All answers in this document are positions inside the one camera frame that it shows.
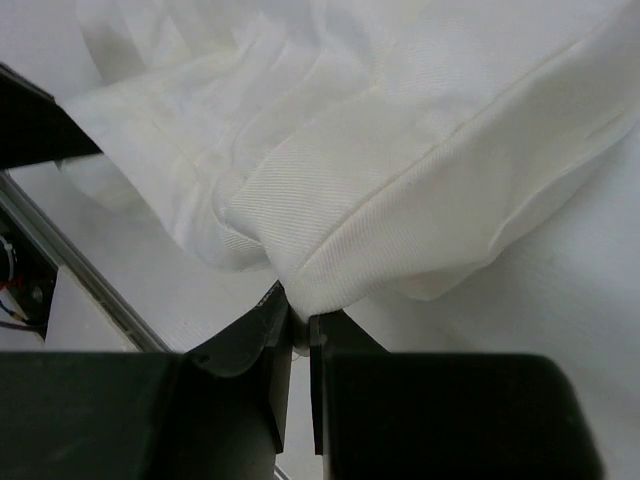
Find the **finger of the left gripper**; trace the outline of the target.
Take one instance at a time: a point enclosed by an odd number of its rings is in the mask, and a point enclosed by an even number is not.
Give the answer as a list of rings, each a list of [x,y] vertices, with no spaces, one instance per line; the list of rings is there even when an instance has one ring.
[[[6,64],[0,100],[3,170],[101,153],[53,96]]]

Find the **aluminium front rail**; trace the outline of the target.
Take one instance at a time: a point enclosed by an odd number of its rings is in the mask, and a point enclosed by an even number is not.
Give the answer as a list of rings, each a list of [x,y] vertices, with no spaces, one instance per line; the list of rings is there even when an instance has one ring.
[[[6,172],[1,174],[1,206],[50,263],[58,268],[66,267],[75,275],[92,299],[139,350],[170,350]]]

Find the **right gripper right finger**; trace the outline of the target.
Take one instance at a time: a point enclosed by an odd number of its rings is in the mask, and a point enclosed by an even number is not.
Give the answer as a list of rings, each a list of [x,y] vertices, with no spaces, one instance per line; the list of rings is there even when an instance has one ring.
[[[404,353],[346,313],[310,322],[315,452],[328,479],[596,479],[600,457],[551,360]]]

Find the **white skirt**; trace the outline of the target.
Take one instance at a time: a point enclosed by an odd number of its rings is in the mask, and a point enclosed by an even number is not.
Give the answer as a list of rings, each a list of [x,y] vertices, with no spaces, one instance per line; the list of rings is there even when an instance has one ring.
[[[184,250],[313,315],[433,299],[639,120],[635,1],[80,1],[64,109]]]

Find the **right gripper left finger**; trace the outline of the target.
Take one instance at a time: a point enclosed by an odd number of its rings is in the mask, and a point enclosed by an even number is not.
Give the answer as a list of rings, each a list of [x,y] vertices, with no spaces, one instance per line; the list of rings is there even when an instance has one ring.
[[[272,479],[289,392],[280,285],[184,353],[5,352],[5,479]]]

